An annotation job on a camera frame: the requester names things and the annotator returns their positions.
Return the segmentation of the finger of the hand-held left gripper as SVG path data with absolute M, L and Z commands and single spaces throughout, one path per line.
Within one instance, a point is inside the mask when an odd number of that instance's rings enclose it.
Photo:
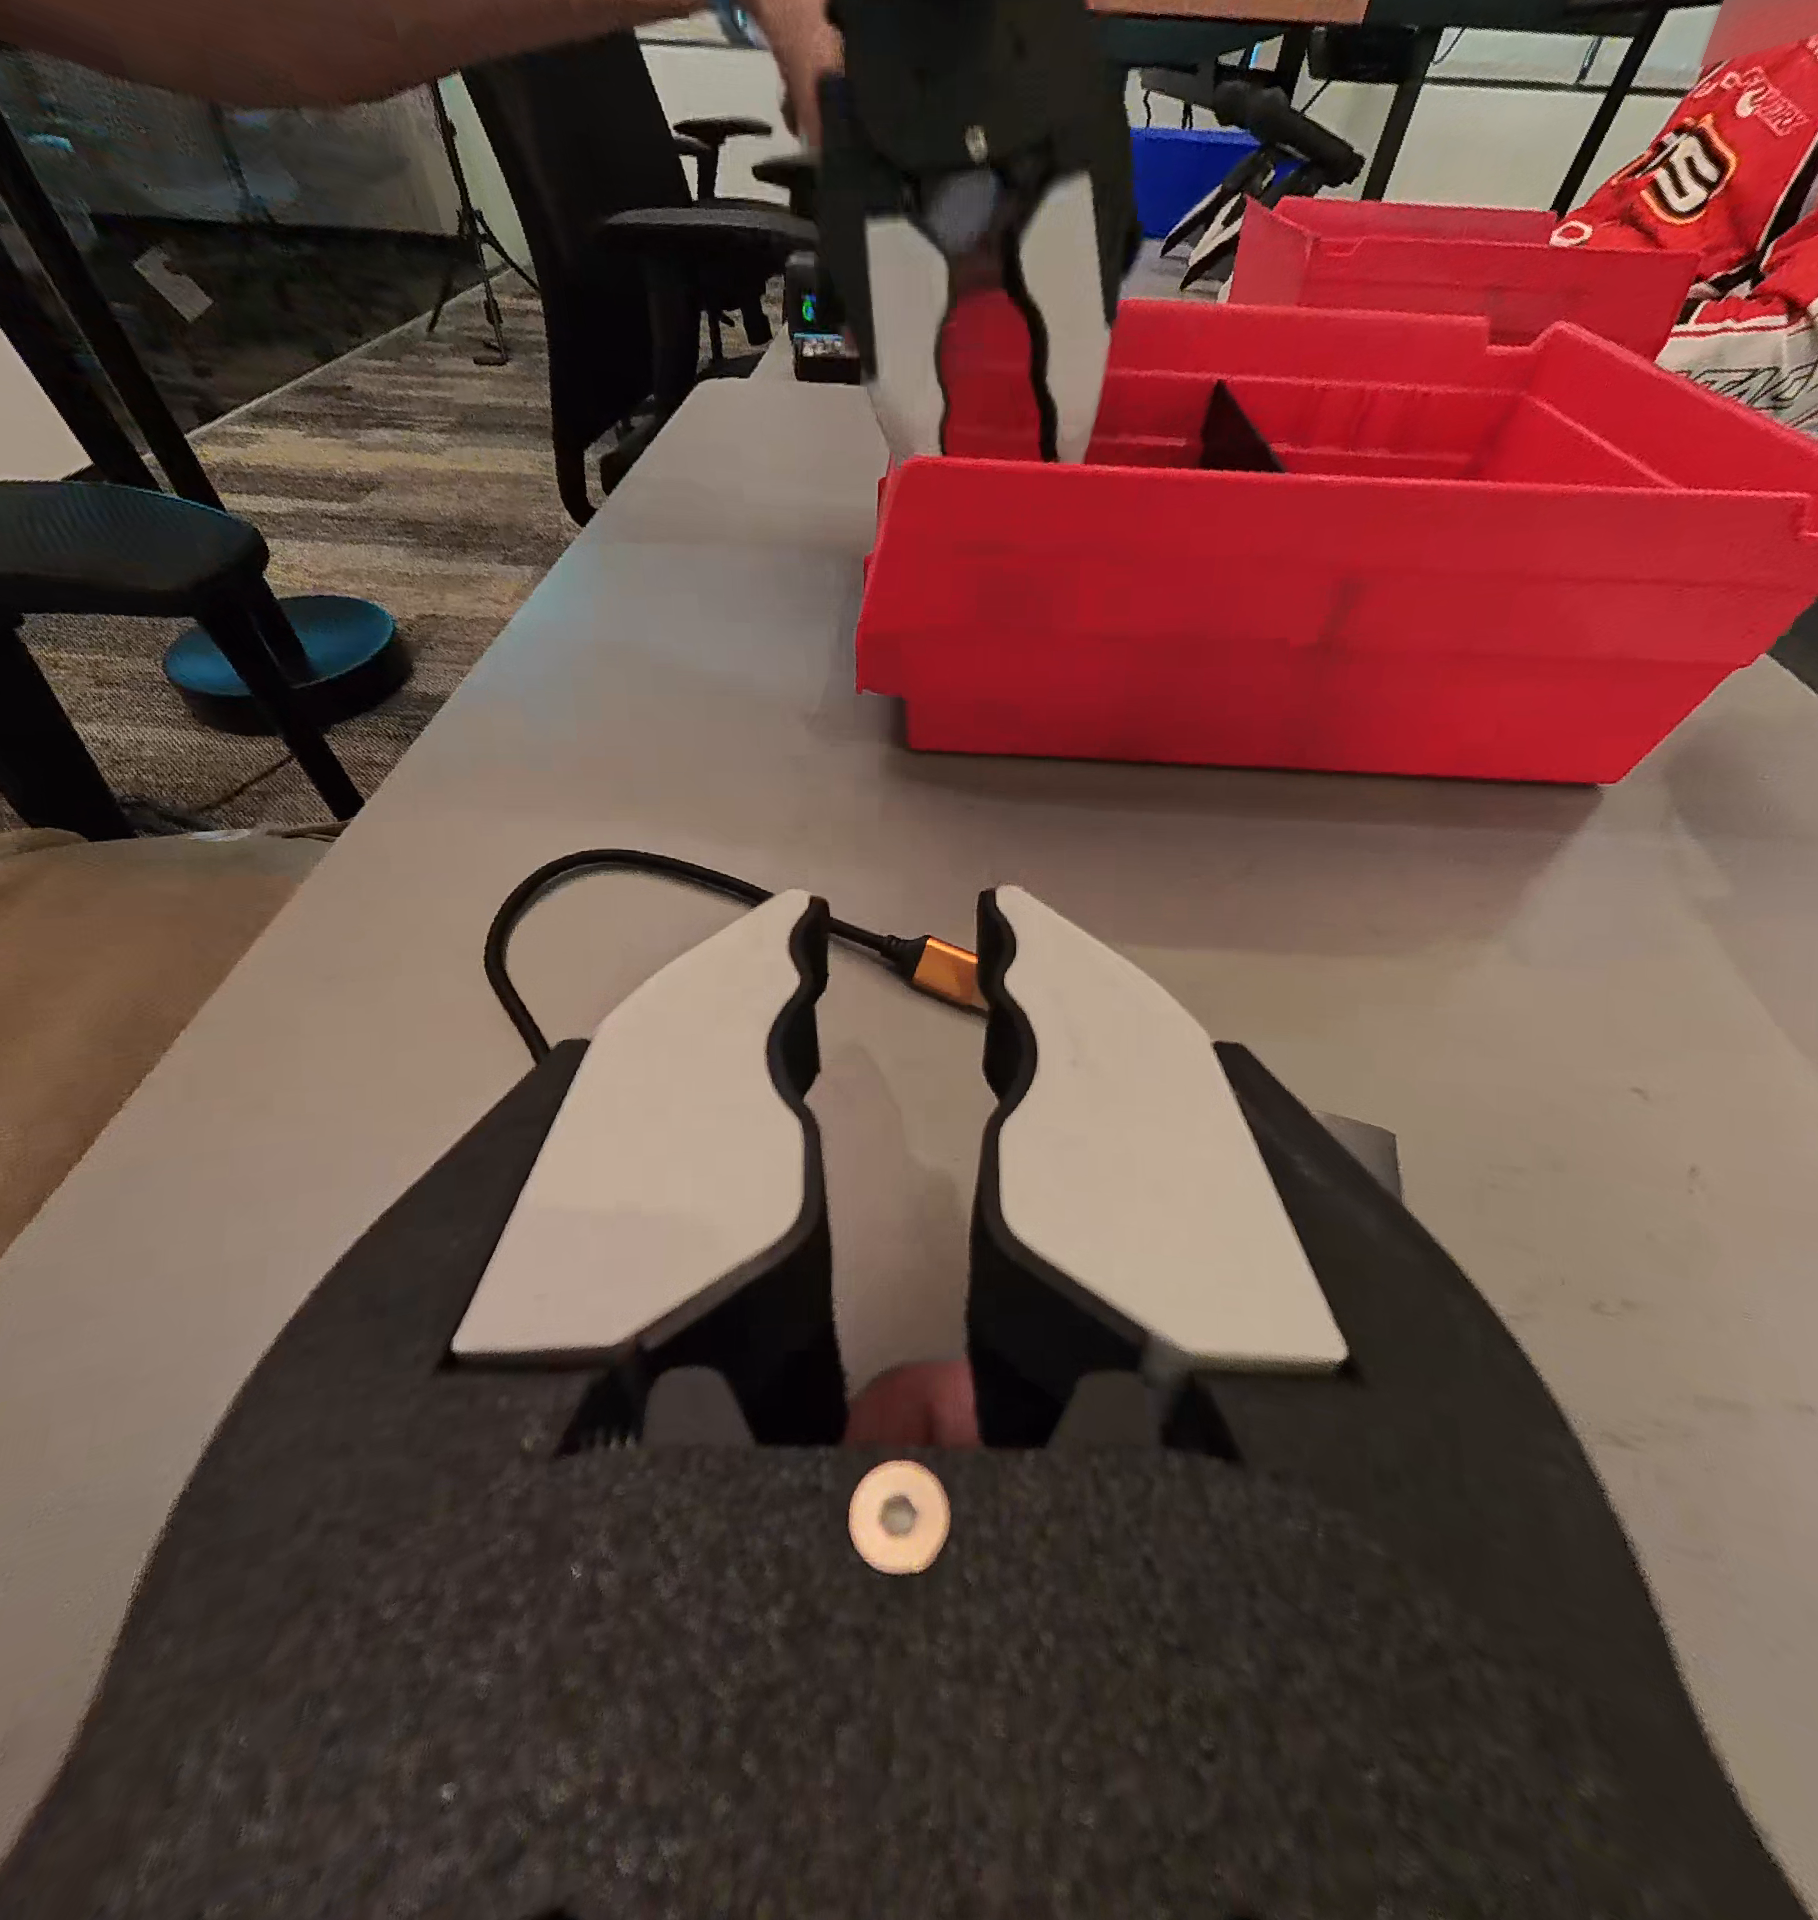
M 952 260 L 909 218 L 864 224 L 873 366 L 869 393 L 894 460 L 943 457 L 948 396 L 943 337 L 952 314 Z
M 1082 463 L 1112 349 L 1107 257 L 1088 169 L 1040 187 L 1018 233 L 1018 306 L 1030 328 L 1040 457 Z

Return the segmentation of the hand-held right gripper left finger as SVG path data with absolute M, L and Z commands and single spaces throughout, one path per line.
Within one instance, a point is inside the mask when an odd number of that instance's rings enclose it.
M 593 1031 L 453 1332 L 453 1362 L 687 1348 L 779 1366 L 831 1323 L 820 1072 L 825 901 L 785 892 Z

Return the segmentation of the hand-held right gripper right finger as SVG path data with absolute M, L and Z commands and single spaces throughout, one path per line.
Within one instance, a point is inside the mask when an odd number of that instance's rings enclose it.
M 973 1348 L 1024 1376 L 1337 1375 L 1352 1344 L 1205 1026 L 1021 886 L 976 935 Z

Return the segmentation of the black cable orange plugs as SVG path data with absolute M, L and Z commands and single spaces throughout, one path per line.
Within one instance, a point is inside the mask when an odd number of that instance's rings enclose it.
M 602 873 L 675 883 L 688 892 L 732 901 L 744 910 L 760 910 L 764 902 L 772 901 L 770 889 L 760 889 L 745 877 L 733 877 L 668 853 L 578 849 L 578 853 L 563 853 L 559 858 L 542 861 L 536 871 L 523 877 L 514 886 L 514 892 L 502 901 L 483 938 L 486 986 L 495 1005 L 502 1007 L 502 1013 L 508 1017 L 514 1034 L 524 1047 L 530 1063 L 536 1068 L 551 1053 L 551 1044 L 514 980 L 514 969 L 511 969 L 514 935 L 539 901 L 547 901 L 548 893 L 554 893 L 571 883 L 602 877 Z M 977 1017 L 986 1010 L 986 998 L 977 983 L 977 959 L 976 959 L 976 952 L 969 949 L 961 949 L 930 932 L 894 935 L 894 932 L 879 932 L 840 917 L 828 917 L 828 938 L 840 949 L 864 953 L 870 962 L 891 972 L 901 983 L 913 986 L 922 995 L 939 998 L 952 1007 L 961 1007 Z

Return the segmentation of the red plastic bin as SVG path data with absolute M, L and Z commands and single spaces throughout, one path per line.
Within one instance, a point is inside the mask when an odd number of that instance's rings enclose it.
M 1287 196 L 1240 230 L 1229 303 L 1466 317 L 1501 346 L 1569 321 L 1658 358 L 1699 254 L 1554 242 L 1557 218 L 1509 205 Z
M 1088 460 L 1027 328 L 945 343 L 857 682 L 936 755 L 1617 785 L 1818 600 L 1818 439 L 1581 324 L 1125 300 Z M 1287 472 L 1201 472 L 1225 382 Z

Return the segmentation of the person's left forearm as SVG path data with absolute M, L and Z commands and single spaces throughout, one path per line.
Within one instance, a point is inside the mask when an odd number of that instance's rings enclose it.
M 231 108 L 346 108 L 702 4 L 0 4 L 0 48 Z

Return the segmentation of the person's left hand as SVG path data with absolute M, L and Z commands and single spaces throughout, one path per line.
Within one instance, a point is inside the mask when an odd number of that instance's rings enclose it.
M 779 62 L 781 120 L 806 150 L 820 150 L 820 85 L 843 72 L 831 4 L 732 4 Z

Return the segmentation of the small black device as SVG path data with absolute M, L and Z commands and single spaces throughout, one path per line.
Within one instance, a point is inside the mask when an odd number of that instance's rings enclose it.
M 794 376 L 806 384 L 864 384 L 864 361 L 836 278 L 817 249 L 796 249 L 781 273 L 781 321 Z

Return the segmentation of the black bin divider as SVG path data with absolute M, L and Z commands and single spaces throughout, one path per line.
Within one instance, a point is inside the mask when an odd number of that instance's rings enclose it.
M 1264 439 L 1258 424 L 1247 415 L 1247 407 L 1222 379 L 1214 384 L 1205 407 L 1200 431 L 1200 469 L 1247 475 L 1287 472 L 1274 445 Z

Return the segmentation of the black office chair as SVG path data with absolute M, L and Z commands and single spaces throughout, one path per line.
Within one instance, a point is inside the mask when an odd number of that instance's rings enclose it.
M 568 513 L 587 524 L 696 393 L 699 328 L 764 299 L 817 230 L 787 205 L 699 196 L 708 159 L 748 120 L 675 127 L 632 30 L 462 72 L 530 249 L 547 318 L 551 449 Z

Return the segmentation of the round blue base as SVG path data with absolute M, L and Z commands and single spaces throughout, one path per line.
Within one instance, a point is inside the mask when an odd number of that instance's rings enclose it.
M 282 595 L 301 652 L 313 667 L 313 707 L 323 728 L 337 728 L 390 701 L 416 677 L 411 650 L 396 616 L 367 595 Z M 162 670 L 195 722 L 226 737 L 270 737 L 271 718 L 204 625 L 176 636 Z

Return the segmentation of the beige trousers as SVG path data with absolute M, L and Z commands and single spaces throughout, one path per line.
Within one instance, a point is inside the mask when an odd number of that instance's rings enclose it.
M 0 832 L 0 1257 L 335 838 Z

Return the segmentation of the black stool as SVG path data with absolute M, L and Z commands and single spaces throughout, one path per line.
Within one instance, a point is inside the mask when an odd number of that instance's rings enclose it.
M 134 834 L 21 639 L 25 616 L 191 616 L 289 744 L 335 820 L 361 792 L 325 740 L 313 667 L 241 518 L 112 482 L 0 482 L 0 797 L 31 829 Z

